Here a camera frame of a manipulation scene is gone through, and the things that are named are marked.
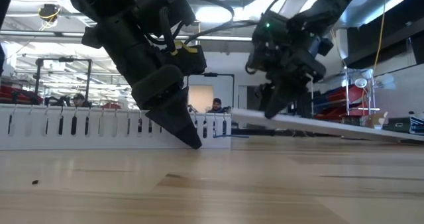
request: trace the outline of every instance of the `wall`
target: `wall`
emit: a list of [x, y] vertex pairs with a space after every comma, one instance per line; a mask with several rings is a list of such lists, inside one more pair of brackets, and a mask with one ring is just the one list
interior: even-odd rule
[[[205, 72], [216, 72], [219, 74], [235, 75], [235, 90], [233, 88], [233, 78], [230, 76], [218, 76], [217, 78], [206, 78], [204, 76], [190, 76], [189, 85], [212, 85], [215, 97], [223, 102], [223, 106], [239, 107], [239, 89], [243, 92], [248, 85], [259, 85], [265, 83], [265, 73], [258, 72], [255, 75], [248, 75], [244, 66], [248, 59], [248, 53], [232, 52], [230, 54], [220, 52], [206, 52], [207, 69]], [[240, 102], [245, 104], [245, 98], [241, 98]]]
[[188, 103], [199, 112], [206, 112], [210, 110], [214, 97], [212, 85], [192, 85], [189, 89]]
[[[189, 86], [207, 85], [213, 88], [213, 96], [222, 101], [222, 106], [233, 106], [233, 78], [230, 76], [218, 76], [216, 78], [206, 78], [204, 76], [190, 76]], [[212, 99], [209, 99], [209, 105], [212, 106]]]
[[[343, 48], [343, 33], [337, 32], [340, 50]], [[220, 52], [205, 52], [207, 69], [205, 72], [217, 72], [219, 74], [234, 74], [235, 75], [235, 90], [234, 94], [231, 91], [232, 83], [230, 84], [227, 78], [204, 78], [203, 76], [190, 76], [190, 85], [212, 85], [215, 96], [222, 97], [223, 105], [231, 105], [232, 97], [234, 96], [234, 106], [243, 108], [246, 106], [246, 87], [249, 85], [260, 85], [268, 82], [264, 72], [257, 72], [255, 75], [248, 75], [244, 66], [248, 60], [248, 53], [231, 52], [229, 54]], [[323, 63], [327, 68], [327, 74], [339, 73], [342, 69], [341, 57], [337, 52], [337, 47], [329, 52], [326, 57], [318, 55], [317, 60]]]
[[396, 89], [377, 89], [376, 105], [389, 117], [406, 117], [409, 111], [424, 112], [424, 64], [393, 72]]

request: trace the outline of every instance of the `white board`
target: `white board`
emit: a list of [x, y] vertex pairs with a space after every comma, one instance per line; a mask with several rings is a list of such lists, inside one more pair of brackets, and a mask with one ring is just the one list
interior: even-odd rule
[[[0, 104], [0, 150], [189, 148], [146, 112]], [[231, 147], [230, 115], [190, 115], [202, 148]]]
[[299, 131], [340, 135], [356, 139], [424, 144], [424, 137], [418, 135], [381, 131], [366, 127], [305, 119], [289, 115], [276, 115], [273, 119], [267, 119], [261, 111], [249, 111], [246, 109], [234, 109], [232, 113], [233, 120], [236, 122], [264, 125], [270, 128], [295, 129]]

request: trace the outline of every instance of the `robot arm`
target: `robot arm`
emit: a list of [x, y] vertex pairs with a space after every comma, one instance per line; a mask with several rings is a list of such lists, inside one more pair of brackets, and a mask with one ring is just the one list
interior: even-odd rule
[[[97, 22], [85, 28], [82, 43], [104, 47], [118, 71], [132, 87], [140, 109], [168, 132], [199, 148], [201, 141], [187, 111], [188, 88], [183, 77], [206, 68], [200, 46], [177, 49], [171, 27], [190, 25], [195, 15], [186, 0], [71, 0], [73, 6]], [[150, 34], [164, 35], [166, 49], [151, 45]]]
[[[315, 57], [325, 56], [332, 48], [331, 41], [323, 36], [351, 1], [318, 0], [310, 10], [291, 19], [271, 11], [263, 14], [252, 36], [254, 52], [246, 70], [262, 70], [271, 81], [263, 86], [267, 91], [263, 92], [261, 104], [267, 118], [307, 92], [309, 81], [323, 78], [325, 67]], [[192, 148], [199, 148], [201, 141], [187, 112], [187, 88], [182, 89], [182, 78], [203, 73], [205, 58], [200, 46], [176, 49], [175, 34], [170, 32], [178, 23], [181, 28], [194, 22], [187, 1], [71, 2], [97, 22], [94, 28], [86, 28], [82, 43], [104, 47], [132, 87], [137, 105], [150, 110], [146, 116]], [[150, 34], [164, 35], [165, 42], [154, 40]], [[160, 50], [149, 41], [167, 48]]]
[[272, 11], [263, 14], [252, 36], [254, 50], [246, 71], [261, 70], [271, 81], [261, 91], [260, 108], [265, 117], [272, 118], [307, 92], [311, 80], [324, 77], [326, 69], [315, 57], [326, 56], [332, 49], [333, 43], [324, 36], [351, 1], [317, 0], [309, 10], [290, 19]]

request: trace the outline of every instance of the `white fence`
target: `white fence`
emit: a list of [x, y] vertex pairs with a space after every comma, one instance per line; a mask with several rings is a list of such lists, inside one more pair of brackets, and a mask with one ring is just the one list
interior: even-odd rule
[[[189, 148], [146, 111], [0, 104], [0, 150]], [[203, 148], [230, 148], [231, 116], [191, 114]]]

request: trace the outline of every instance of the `ceiling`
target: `ceiling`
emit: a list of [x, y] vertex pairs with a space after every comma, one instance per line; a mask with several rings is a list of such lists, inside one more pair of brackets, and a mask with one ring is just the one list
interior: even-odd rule
[[[195, 13], [201, 8], [210, 7], [202, 1], [188, 0]], [[243, 19], [259, 19], [260, 14], [267, 8], [272, 0], [222, 0], [236, 8], [237, 15]], [[273, 7], [273, 10], [279, 11], [286, 17], [292, 17], [302, 9], [307, 9], [313, 4], [314, 0], [282, 0], [279, 6]], [[39, 30], [42, 27], [42, 20], [38, 17], [38, 9], [45, 3], [54, 3], [60, 5], [62, 10], [58, 22], [45, 31], [53, 32], [84, 32], [86, 26], [93, 26], [95, 23], [75, 10], [69, 0], [12, 0], [9, 7], [7, 18], [3, 23], [3, 30]], [[345, 11], [336, 27], [359, 27], [370, 15], [378, 11], [384, 0], [354, 0]], [[214, 17], [225, 17], [225, 14], [214, 15]], [[217, 23], [199, 23], [182, 29], [181, 34], [193, 34], [199, 30], [206, 30], [215, 27]], [[214, 36], [241, 36], [250, 37], [254, 28], [234, 28], [231, 30], [216, 32]], [[16, 51], [21, 49], [18, 55], [17, 70], [34, 71], [36, 66], [34, 62], [38, 57], [60, 57], [73, 56], [74, 58], [91, 58], [94, 60], [93, 73], [100, 74], [92, 76], [90, 97], [92, 99], [117, 99], [118, 97], [131, 97], [125, 80], [117, 75], [115, 65], [109, 59], [107, 53], [103, 50], [89, 48], [81, 44], [72, 44], [61, 40], [60, 38], [44, 39], [44, 42], [37, 42], [38, 38], [14, 36], [3, 36], [0, 40], [9, 41], [8, 46], [15, 46]], [[249, 42], [226, 42], [226, 41], [202, 41], [204, 51], [206, 52], [250, 52]], [[50, 74], [46, 72], [48, 68], [43, 68], [45, 74], [42, 75], [44, 81], [43, 87], [51, 87], [49, 92], [53, 94], [72, 94], [80, 86], [83, 87], [84, 74], [87, 71], [87, 64], [74, 62], [66, 64], [69, 74], [66, 71], [56, 71]]]

